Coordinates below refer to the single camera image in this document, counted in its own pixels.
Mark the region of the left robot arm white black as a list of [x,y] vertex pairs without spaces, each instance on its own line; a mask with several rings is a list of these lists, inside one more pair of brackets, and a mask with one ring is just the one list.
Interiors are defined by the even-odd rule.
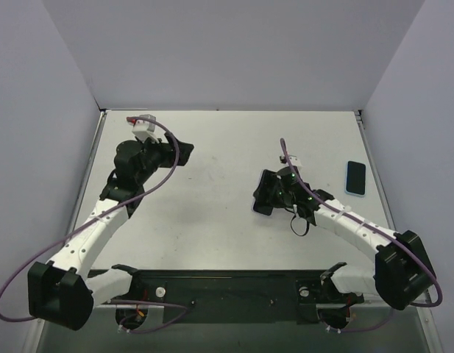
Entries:
[[95,307],[115,297],[133,303],[143,292],[134,279],[136,269],[115,265],[89,277],[96,258],[116,231],[138,208],[144,183],[159,168],[184,166],[194,145],[166,134],[126,140],[116,148],[115,168],[86,222],[46,263],[36,262],[27,272],[29,313],[60,326],[78,330]]

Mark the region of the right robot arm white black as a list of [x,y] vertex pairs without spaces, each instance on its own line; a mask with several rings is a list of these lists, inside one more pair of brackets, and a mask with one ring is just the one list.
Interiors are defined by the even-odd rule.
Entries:
[[347,209],[328,192],[308,191],[298,177],[287,168],[262,171],[253,193],[254,212],[271,215],[275,209],[290,210],[309,226],[345,240],[373,263],[369,268],[346,262],[335,264],[320,276],[321,295],[335,301],[345,294],[370,294],[395,310],[417,305],[435,275],[419,236],[379,227]]

